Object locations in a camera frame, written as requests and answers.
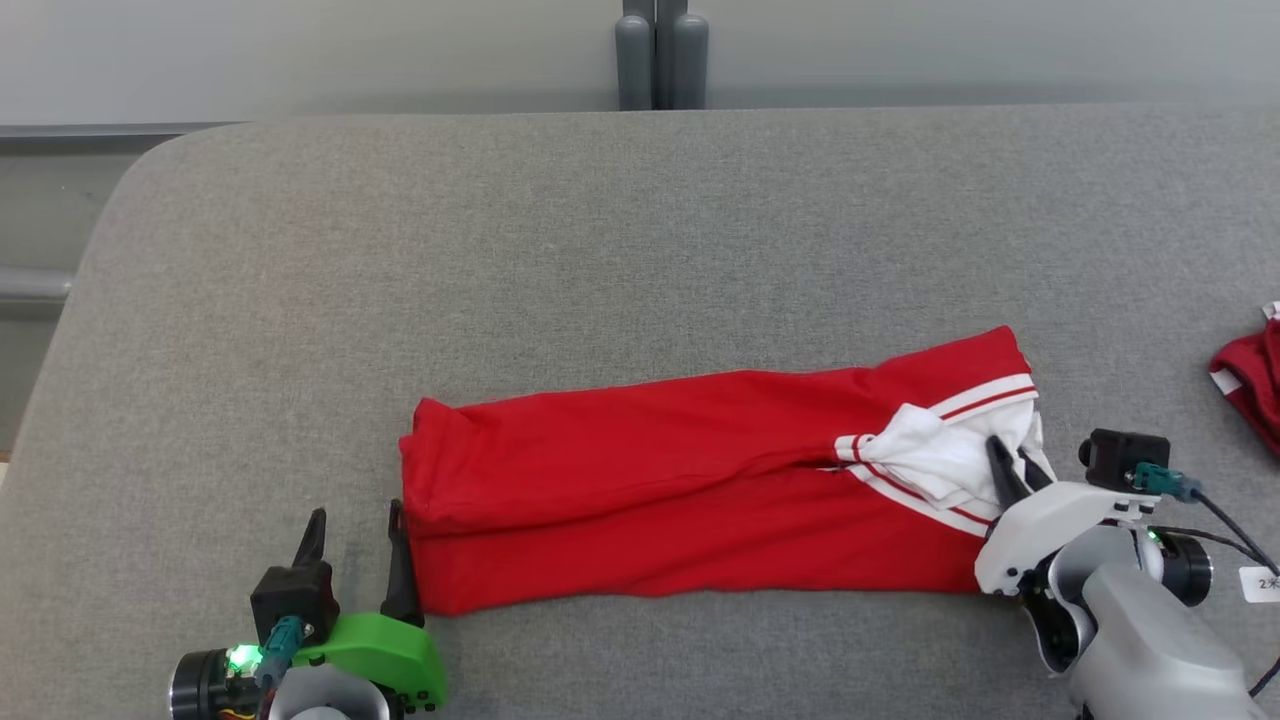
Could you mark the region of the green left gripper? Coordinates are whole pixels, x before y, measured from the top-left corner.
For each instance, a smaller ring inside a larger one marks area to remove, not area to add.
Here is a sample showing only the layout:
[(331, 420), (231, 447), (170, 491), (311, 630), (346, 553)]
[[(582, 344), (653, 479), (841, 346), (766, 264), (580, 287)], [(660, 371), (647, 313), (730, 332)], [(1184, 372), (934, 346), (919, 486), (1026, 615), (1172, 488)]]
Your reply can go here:
[[(449, 701), (445, 669), (426, 633), (401, 500), (388, 512), (390, 565), (379, 612), (340, 615), (326, 642), (303, 647), (293, 669), (330, 667), (372, 685), (392, 712), (433, 712)], [(326, 510), (311, 511), (293, 568), (323, 561)]]

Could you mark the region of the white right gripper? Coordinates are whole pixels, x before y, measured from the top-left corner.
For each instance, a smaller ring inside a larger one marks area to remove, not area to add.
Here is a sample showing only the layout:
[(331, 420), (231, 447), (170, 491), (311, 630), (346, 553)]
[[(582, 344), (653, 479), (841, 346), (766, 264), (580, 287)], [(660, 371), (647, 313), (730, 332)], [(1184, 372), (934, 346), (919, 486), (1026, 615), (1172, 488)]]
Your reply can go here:
[(1137, 521), (1152, 509), (1147, 495), (1053, 483), (1027, 451), (1018, 452), (1024, 464), (1021, 479), (1015, 454), (997, 436), (987, 438), (986, 452), (998, 506), (1010, 507), (993, 524), (975, 560), (975, 579), (986, 594), (1018, 594), (1025, 573), (1076, 537), (1106, 520)]

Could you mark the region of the red shorts with white waistband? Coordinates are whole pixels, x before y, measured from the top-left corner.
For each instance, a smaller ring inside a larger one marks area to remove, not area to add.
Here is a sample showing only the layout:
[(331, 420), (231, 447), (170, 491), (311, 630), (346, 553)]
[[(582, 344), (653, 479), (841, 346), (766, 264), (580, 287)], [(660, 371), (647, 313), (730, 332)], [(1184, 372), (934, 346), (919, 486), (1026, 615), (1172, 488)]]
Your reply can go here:
[(1280, 301), (1263, 306), (1261, 331), (1224, 345), (1210, 379), (1280, 459)]

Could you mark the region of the red and white striped shirt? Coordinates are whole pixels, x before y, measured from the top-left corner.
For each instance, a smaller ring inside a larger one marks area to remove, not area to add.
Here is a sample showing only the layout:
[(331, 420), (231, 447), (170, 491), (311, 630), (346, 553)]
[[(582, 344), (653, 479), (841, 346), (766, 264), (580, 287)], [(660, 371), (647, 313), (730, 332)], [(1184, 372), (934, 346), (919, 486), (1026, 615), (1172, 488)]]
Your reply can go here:
[(584, 594), (970, 594), (986, 441), (1043, 452), (1001, 325), (876, 366), (737, 370), (451, 407), (399, 442), (426, 612)]

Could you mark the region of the grey fabric sofa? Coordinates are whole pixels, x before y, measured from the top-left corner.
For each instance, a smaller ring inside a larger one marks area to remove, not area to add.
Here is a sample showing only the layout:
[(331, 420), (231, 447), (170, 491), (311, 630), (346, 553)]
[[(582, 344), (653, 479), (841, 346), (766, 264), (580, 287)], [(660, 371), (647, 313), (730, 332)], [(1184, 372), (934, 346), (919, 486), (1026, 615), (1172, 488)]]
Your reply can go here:
[(1207, 377), (1280, 300), (1280, 108), (321, 117), (146, 152), (0, 484), (0, 720), (168, 720), (317, 506), (387, 583), (421, 397), (870, 365), (1014, 328), (1046, 452), (1097, 427), (1280, 560), (1280, 460)]

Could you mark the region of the grey horizontal pipe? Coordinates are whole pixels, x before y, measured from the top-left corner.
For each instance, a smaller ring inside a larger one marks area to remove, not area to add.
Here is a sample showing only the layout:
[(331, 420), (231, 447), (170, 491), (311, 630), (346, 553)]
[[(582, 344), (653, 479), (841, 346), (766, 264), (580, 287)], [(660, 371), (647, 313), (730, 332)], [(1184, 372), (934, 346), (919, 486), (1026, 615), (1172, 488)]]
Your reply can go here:
[(0, 304), (64, 304), (74, 279), (70, 272), (0, 266)]

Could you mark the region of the grey wall rail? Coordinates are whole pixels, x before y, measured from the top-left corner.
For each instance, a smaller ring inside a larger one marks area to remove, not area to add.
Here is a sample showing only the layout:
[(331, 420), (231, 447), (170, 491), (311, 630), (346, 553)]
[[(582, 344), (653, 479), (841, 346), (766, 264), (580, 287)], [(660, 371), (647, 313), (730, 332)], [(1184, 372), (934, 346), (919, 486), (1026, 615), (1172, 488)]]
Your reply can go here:
[(0, 126), (0, 158), (142, 154), (224, 122)]

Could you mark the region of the grey vertical post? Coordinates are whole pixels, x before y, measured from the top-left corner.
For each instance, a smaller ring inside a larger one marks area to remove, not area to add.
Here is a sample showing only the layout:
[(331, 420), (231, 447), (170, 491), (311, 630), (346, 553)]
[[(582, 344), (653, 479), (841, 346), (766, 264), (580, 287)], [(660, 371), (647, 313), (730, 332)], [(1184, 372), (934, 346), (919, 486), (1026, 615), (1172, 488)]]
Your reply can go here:
[(655, 109), (655, 22), (657, 0), (622, 0), (622, 17), (613, 28), (621, 111)]
[(709, 22), (690, 0), (655, 0), (654, 105), (701, 110), (707, 105)]

